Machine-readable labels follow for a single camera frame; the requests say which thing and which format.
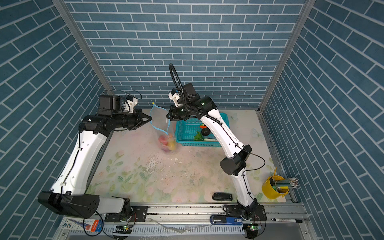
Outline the black avocado toy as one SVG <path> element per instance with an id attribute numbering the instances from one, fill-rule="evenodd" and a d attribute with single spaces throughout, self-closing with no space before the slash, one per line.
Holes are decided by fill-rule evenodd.
<path id="1" fill-rule="evenodd" d="M 202 134 L 204 137 L 206 137 L 206 136 L 208 136 L 208 135 L 211 134 L 211 130 L 210 130 L 209 128 L 203 128 L 203 129 L 201 130 L 201 134 Z"/>

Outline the green leafy vegetable toy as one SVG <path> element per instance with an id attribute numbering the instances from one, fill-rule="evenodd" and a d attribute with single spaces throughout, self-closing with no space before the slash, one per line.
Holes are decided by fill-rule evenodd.
<path id="1" fill-rule="evenodd" d="M 197 131 L 197 134 L 194 136 L 194 141 L 203 141 L 204 138 L 205 137 L 202 135 L 202 133 Z"/>

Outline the yellow potato toy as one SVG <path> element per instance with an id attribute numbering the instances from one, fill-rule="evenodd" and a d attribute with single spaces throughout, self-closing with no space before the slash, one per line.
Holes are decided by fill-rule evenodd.
<path id="1" fill-rule="evenodd" d="M 169 141 L 167 144 L 167 147 L 170 151 L 174 151 L 177 148 L 177 142 L 176 141 Z"/>

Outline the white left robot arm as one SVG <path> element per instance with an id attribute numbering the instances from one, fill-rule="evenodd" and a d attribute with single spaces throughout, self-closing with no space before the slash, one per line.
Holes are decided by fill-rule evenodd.
<path id="1" fill-rule="evenodd" d="M 88 115 L 79 125 L 76 144 L 66 166 L 48 191 L 38 195 L 38 202 L 57 215 L 88 219 L 94 214 L 113 215 L 118 221 L 132 218 L 133 209 L 127 198 L 88 195 L 86 190 L 99 154 L 115 130 L 133 131 L 149 123 L 151 116 L 135 109 L 110 116 Z"/>

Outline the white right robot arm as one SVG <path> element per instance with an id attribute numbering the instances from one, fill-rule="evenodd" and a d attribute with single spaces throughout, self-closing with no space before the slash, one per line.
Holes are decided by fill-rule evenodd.
<path id="1" fill-rule="evenodd" d="M 196 94 L 183 99 L 180 93 L 170 93 L 169 98 L 174 102 L 167 114 L 169 120 L 185 121 L 197 118 L 218 140 L 226 155 L 220 162 L 220 166 L 227 175 L 232 177 L 240 215 L 245 220 L 253 219 L 257 215 L 259 203 L 251 192 L 251 186 L 246 177 L 246 161 L 252 154 L 252 147 L 244 145 L 233 134 L 210 97 L 200 98 Z"/>

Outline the clear zip top bag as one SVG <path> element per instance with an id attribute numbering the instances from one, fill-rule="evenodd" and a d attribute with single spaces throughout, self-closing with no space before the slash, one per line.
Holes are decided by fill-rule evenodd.
<path id="1" fill-rule="evenodd" d="M 169 136 L 168 142 L 176 141 L 175 131 L 171 127 L 171 121 L 167 119 L 168 111 L 162 107 L 157 106 L 155 103 L 152 103 L 152 104 L 153 106 L 152 106 L 152 109 L 150 110 L 150 117 L 152 117 L 152 120 L 150 121 L 150 123 L 153 128 L 155 142 L 157 146 L 165 153 L 173 152 L 173 151 L 170 151 L 167 146 L 162 145 L 158 141 L 158 138 L 161 135 Z"/>

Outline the teal plastic basket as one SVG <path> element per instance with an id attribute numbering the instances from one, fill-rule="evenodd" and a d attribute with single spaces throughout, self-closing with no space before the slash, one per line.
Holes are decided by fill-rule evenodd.
<path id="1" fill-rule="evenodd" d="M 177 121 L 175 136 L 177 143 L 184 147 L 221 147 L 213 133 L 204 137 L 213 141 L 195 141 L 195 136 L 201 132 L 200 127 L 203 123 L 198 119 L 188 119 L 187 121 Z"/>

